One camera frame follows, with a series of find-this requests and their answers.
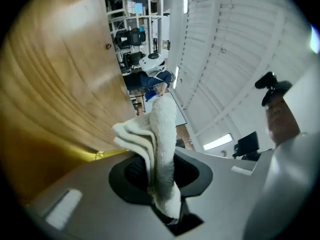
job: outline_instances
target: black chair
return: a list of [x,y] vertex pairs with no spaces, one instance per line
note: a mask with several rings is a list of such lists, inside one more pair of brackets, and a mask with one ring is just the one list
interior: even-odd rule
[[138,66],[139,61],[146,55],[141,51],[135,53],[125,53],[123,55],[123,64],[126,69],[130,69],[132,66]]
[[146,40],[146,34],[144,34],[144,40],[140,38],[139,28],[134,28],[132,30],[121,30],[115,35],[114,42],[120,49],[128,49],[130,46],[140,46],[141,42]]

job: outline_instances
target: floor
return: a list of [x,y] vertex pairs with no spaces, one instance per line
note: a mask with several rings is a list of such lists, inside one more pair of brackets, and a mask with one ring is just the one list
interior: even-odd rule
[[185,124],[176,127],[176,139],[182,139],[187,150],[195,151]]
[[98,151],[135,116],[105,0],[30,0],[0,51],[1,165],[26,204]]

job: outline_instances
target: person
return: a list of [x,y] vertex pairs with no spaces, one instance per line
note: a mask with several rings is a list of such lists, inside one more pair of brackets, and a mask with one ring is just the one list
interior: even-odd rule
[[298,123],[284,100],[292,87],[289,81],[280,81],[265,94],[261,105],[265,108],[268,134],[277,148],[281,143],[300,133]]
[[128,91],[158,86],[159,96],[162,96],[166,88],[176,77],[171,71],[164,67],[163,70],[159,70],[152,76],[148,76],[146,72],[140,71],[138,73],[124,75],[123,79]]
[[227,151],[221,150],[221,156],[225,158],[227,156]]

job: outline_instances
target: computer monitor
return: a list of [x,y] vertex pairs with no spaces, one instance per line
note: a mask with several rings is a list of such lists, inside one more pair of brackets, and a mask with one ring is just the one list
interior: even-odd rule
[[259,149],[258,135],[254,131],[249,135],[238,140],[236,156],[244,156]]

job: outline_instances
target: fluffy towel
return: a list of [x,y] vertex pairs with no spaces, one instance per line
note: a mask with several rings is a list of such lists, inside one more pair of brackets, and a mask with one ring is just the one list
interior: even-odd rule
[[181,193],[174,182],[174,152],[176,148],[176,103],[166,96],[157,98],[152,111],[113,129],[114,142],[144,158],[148,176],[148,192],[156,207],[166,216],[178,219]]

